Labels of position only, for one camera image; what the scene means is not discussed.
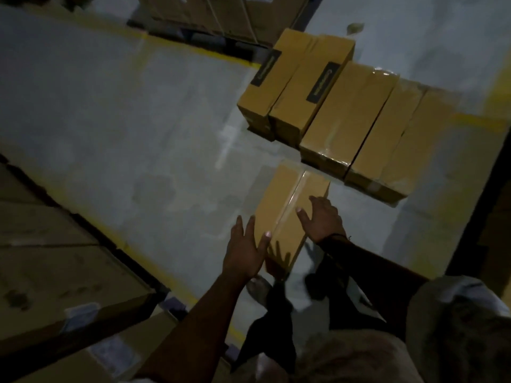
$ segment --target black label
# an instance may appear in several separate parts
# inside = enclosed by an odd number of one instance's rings
[[[268,73],[271,71],[273,65],[277,63],[278,57],[281,55],[281,53],[282,51],[277,49],[272,49],[270,51],[264,63],[261,64],[259,71],[257,74],[255,74],[254,79],[252,79],[252,82],[250,83],[251,85],[259,87],[264,82],[266,75],[268,75]]]
[[[324,94],[325,90],[329,86],[329,84],[332,82],[332,79],[334,75],[339,70],[339,67],[341,64],[334,63],[334,62],[328,62],[327,66],[324,68],[323,72],[321,73],[321,76],[318,78],[316,83],[314,84],[314,87],[310,91],[309,95],[307,96],[307,101],[310,103],[317,103],[319,102],[321,96]]]

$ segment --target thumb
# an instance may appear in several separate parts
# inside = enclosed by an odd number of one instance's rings
[[[303,208],[297,207],[296,214],[298,216],[298,219],[300,219],[300,222],[302,223],[303,231],[307,232],[311,223],[311,220],[309,219],[307,212],[305,212]]]
[[[257,246],[257,251],[259,254],[266,256],[266,253],[268,252],[268,245],[271,241],[271,231],[266,231],[263,236],[261,236],[261,240],[259,241],[259,244]]]

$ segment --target shoe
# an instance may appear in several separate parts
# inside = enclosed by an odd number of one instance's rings
[[[249,295],[266,309],[268,309],[266,297],[268,297],[268,293],[270,292],[271,288],[271,284],[260,275],[253,277],[247,283],[247,291]]]

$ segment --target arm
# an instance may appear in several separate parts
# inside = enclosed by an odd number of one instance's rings
[[[256,248],[254,223],[255,217],[251,217],[243,234],[243,222],[238,217],[231,230],[222,274],[151,354],[136,378],[158,383],[201,383],[213,379],[240,292],[259,272],[271,240],[267,232]]]
[[[337,208],[325,198],[311,197],[311,202],[312,219],[297,210],[307,236],[353,277],[394,333],[404,339],[408,303],[428,279],[352,244]]]

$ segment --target gray floor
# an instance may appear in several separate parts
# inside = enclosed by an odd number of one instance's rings
[[[324,0],[308,31],[343,36],[363,22],[357,61],[460,91],[462,109],[482,114],[508,50],[510,13],[511,0]],[[255,68],[73,19],[0,7],[0,151],[193,304],[221,270],[236,215],[246,220],[278,163],[299,153],[246,131],[236,101]],[[438,276],[506,132],[456,123],[396,207],[334,179],[329,198],[353,242]],[[303,285],[320,258],[306,242],[288,281],[298,346],[328,326],[327,307]],[[239,344],[263,314],[243,292],[228,340]]]

